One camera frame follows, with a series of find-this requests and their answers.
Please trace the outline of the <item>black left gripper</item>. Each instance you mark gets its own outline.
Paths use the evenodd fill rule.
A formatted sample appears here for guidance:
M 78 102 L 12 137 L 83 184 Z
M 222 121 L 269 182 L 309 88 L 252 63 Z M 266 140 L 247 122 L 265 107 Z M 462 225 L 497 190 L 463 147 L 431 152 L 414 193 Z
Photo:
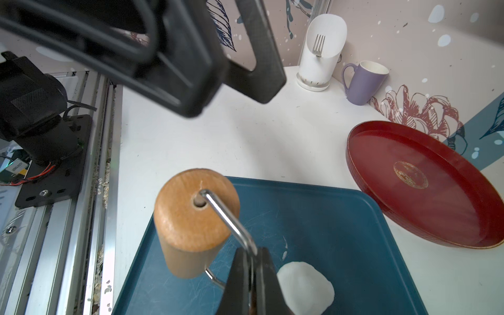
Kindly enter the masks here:
M 286 84 L 264 2 L 236 5 L 255 56 L 253 70 L 224 56 L 203 1 L 130 1 L 123 7 L 109 1 L 2 1 L 1 27 L 195 118 L 223 81 L 261 104 Z

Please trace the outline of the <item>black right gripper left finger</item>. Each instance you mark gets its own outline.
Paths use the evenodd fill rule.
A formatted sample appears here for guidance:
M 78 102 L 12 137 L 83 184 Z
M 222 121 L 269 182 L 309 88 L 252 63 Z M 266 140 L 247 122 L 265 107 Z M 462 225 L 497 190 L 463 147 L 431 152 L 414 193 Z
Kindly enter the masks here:
M 236 250 L 216 315 L 249 314 L 249 255 L 243 248 Z

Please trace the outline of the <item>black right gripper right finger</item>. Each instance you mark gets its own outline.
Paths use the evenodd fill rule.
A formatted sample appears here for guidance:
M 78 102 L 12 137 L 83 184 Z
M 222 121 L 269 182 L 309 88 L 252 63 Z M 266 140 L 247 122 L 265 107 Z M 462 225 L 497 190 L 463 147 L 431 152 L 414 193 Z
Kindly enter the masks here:
M 267 248 L 259 248 L 252 260 L 251 313 L 293 314 L 284 299 L 272 257 Z

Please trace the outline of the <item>white dough piece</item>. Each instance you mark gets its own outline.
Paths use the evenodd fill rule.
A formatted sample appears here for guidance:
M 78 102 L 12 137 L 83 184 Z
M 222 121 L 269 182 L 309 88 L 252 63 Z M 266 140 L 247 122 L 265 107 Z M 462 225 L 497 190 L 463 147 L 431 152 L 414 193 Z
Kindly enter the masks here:
M 334 302 L 332 283 L 308 263 L 287 263 L 279 269 L 277 278 L 294 314 L 323 314 Z

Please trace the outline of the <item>wooden dough roller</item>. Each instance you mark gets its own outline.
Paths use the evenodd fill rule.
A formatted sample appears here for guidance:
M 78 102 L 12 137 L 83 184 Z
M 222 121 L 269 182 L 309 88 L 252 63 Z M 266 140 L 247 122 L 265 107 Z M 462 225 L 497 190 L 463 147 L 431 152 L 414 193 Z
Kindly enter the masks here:
M 258 247 L 238 220 L 233 184 L 210 169 L 189 169 L 169 179 L 154 206 L 154 224 L 165 262 L 178 278 L 207 272 L 230 236 L 255 259 Z

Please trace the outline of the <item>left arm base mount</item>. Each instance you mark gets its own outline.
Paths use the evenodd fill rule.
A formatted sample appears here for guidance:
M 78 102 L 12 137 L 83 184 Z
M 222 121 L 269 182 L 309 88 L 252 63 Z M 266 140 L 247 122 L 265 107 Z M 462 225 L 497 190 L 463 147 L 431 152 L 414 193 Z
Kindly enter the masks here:
M 71 116 L 88 105 L 68 99 L 64 85 L 42 73 L 27 57 L 1 53 L 1 139 L 14 141 L 29 156 L 18 186 L 18 208 L 40 207 L 79 195 L 92 129 L 91 115 Z

